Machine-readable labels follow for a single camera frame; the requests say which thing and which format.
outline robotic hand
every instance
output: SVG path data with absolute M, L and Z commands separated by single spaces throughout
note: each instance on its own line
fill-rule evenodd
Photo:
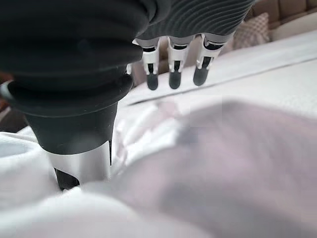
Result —
M 188 45 L 201 34 L 194 83 L 202 85 L 254 1 L 1 1 L 0 71 L 14 77 L 1 94 L 24 113 L 61 189 L 106 179 L 117 102 L 132 87 L 127 65 L 143 55 L 155 90 L 159 38 L 168 36 L 176 89 Z

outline beige pillow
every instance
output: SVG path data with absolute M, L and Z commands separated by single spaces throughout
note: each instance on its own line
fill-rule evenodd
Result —
M 257 46 L 269 42 L 268 14 L 262 13 L 242 22 L 234 34 L 233 49 Z
M 317 12 L 290 21 L 272 32 L 272 40 L 277 41 L 291 36 L 317 30 Z

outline light purple cloth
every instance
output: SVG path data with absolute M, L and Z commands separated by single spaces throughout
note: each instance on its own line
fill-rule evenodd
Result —
M 317 237 L 316 120 L 226 103 L 180 124 L 176 146 L 112 180 L 116 198 L 221 238 Z

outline blurry fabric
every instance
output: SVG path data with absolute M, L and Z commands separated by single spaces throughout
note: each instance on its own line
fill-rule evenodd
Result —
M 268 14 L 242 22 L 234 34 L 233 48 L 235 50 L 262 45 L 269 42 Z
M 316 119 L 160 102 L 115 127 L 130 160 L 63 193 L 30 130 L 0 134 L 0 237 L 316 237 Z

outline black fingertip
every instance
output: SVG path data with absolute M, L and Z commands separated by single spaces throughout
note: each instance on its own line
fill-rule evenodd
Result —
M 194 84 L 196 86 L 201 86 L 206 82 L 208 71 L 209 70 L 206 68 L 202 68 L 202 69 L 196 68 L 194 73 Z
M 158 75 L 150 73 L 148 75 L 148 88 L 154 91 L 158 88 L 158 85 Z
M 177 89 L 180 86 L 182 74 L 178 71 L 169 73 L 169 86 L 172 89 Z

